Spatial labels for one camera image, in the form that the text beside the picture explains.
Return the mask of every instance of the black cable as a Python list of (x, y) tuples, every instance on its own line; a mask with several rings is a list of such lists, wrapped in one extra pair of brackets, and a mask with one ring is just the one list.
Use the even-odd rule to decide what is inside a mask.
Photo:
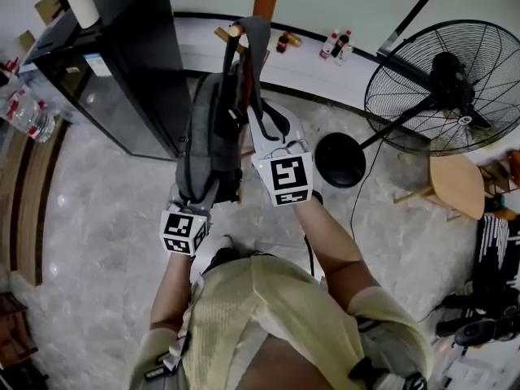
[(363, 189), (363, 185), (365, 184), (366, 180), (372, 173), (372, 169), (374, 169), (375, 160), (377, 159), (377, 155), (379, 154), (379, 151), (381, 150), (381, 146), (383, 145), (384, 139), (381, 139), (381, 142), (379, 143), (379, 147), (377, 148), (377, 151), (375, 152), (374, 160), (372, 161), (372, 164), (370, 165), (370, 170), (368, 171), (368, 175), (366, 175), (365, 179), (361, 182), (361, 186), (359, 187), (359, 191), (357, 192), (356, 201), (354, 201), (354, 206), (352, 208), (352, 214), (350, 215), (350, 232), (352, 232), (352, 238), (355, 241), (356, 235), (354, 234), (354, 228), (352, 225), (353, 219), (354, 219), (354, 212), (356, 211), (356, 205), (358, 203), (359, 194), (361, 193), (361, 190)]
[[(319, 203), (323, 205), (323, 197), (321, 193), (319, 193), (318, 191), (312, 191), (312, 196), (316, 197)], [(312, 253), (312, 247), (310, 246), (310, 242), (307, 236), (303, 237), (303, 241), (305, 242), (305, 245), (307, 246), (307, 251), (309, 252), (310, 274), (312, 275), (312, 277), (314, 277), (314, 255)]]
[(427, 315), (424, 318), (422, 318), (420, 321), (417, 321), (417, 323), (426, 321), (431, 314), (433, 314), (436, 310), (440, 309), (441, 307), (442, 307), (442, 305), (434, 306), (433, 308), (431, 308), (430, 312), (428, 312)]
[(304, 236), (303, 240), (307, 245), (307, 251), (309, 252), (310, 274), (312, 275), (312, 277), (314, 277), (314, 256), (312, 254), (312, 247), (310, 246), (310, 242), (307, 239), (307, 236)]

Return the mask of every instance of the gray backpack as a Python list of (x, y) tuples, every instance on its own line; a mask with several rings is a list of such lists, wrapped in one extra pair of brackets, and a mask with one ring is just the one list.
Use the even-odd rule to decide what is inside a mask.
[[(237, 20), (245, 31), (251, 56), (253, 91), (249, 104), (262, 125), (265, 112), (285, 128), (285, 118), (272, 108), (262, 106), (260, 72), (271, 33), (268, 20), (260, 16)], [(202, 202), (213, 183), (219, 181), (214, 202), (234, 202), (242, 171), (239, 152), (241, 130), (247, 123), (247, 111), (240, 109), (244, 84), (244, 56), (233, 62), (240, 37), (230, 37), (224, 56), (223, 71), (200, 79), (193, 101), (193, 113), (188, 122), (185, 149), (177, 163), (176, 181), (183, 200)]]

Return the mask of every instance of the wooden stool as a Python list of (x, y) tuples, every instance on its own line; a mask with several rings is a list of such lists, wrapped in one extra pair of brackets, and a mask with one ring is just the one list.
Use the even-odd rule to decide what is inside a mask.
[(394, 199), (393, 203), (407, 201), (414, 197), (424, 197), (429, 201), (455, 210), (459, 215), (481, 219), (484, 212), (484, 182), (477, 166), (466, 156), (431, 157), (429, 164), (429, 183), (425, 188)]
[(29, 359), (38, 350), (29, 339), (26, 311), (12, 293), (0, 293), (0, 367), (3, 370)]

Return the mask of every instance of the wooden baseboard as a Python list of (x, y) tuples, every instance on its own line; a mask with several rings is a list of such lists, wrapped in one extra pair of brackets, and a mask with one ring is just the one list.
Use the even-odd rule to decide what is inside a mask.
[(33, 286), (43, 281), (42, 243), (47, 197), (66, 131), (67, 125), (58, 119), (52, 137), (46, 143), (34, 144), (22, 188), (16, 241), (17, 270)]
[(15, 132), (6, 155), (0, 182), (0, 261), (9, 271), (16, 270), (16, 227), (20, 198), (34, 141)]

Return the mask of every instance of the bottle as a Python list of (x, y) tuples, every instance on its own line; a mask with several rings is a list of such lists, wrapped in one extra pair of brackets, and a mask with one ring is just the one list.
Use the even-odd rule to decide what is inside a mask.
[(296, 36), (290, 32), (286, 32), (284, 34), (287, 34), (287, 37), (289, 38), (289, 45), (298, 47), (301, 45), (301, 38), (299, 36)]
[(0, 90), (0, 116), (40, 142), (49, 140), (55, 126), (54, 117), (44, 107), (45, 103), (34, 99), (21, 84), (8, 84)]
[(350, 37), (349, 37), (350, 31), (347, 30), (347, 33), (344, 35), (341, 35), (340, 38), (336, 41), (336, 44), (334, 45), (334, 49), (332, 50), (331, 55), (335, 58), (340, 53), (341, 48), (349, 43)]
[(339, 29), (336, 29), (334, 33), (327, 38), (327, 40), (323, 43), (322, 49), (319, 51), (319, 56), (324, 59), (327, 59), (332, 50), (334, 49), (334, 45), (338, 40), (338, 34), (340, 33)]
[(352, 32), (347, 30), (347, 35), (349, 35), (349, 45), (352, 46), (352, 48), (355, 48), (356, 45), (354, 44), (354, 39), (352, 38)]
[(349, 54), (353, 50), (354, 50), (354, 48), (349, 43), (346, 43), (345, 45), (343, 45), (343, 47), (340, 50), (340, 53), (334, 59), (334, 63), (336, 65), (342, 65), (343, 62), (348, 58)]
[(278, 38), (278, 44), (276, 45), (276, 52), (280, 52), (281, 54), (285, 52), (287, 49), (287, 44), (289, 42), (289, 38), (287, 36), (287, 32)]

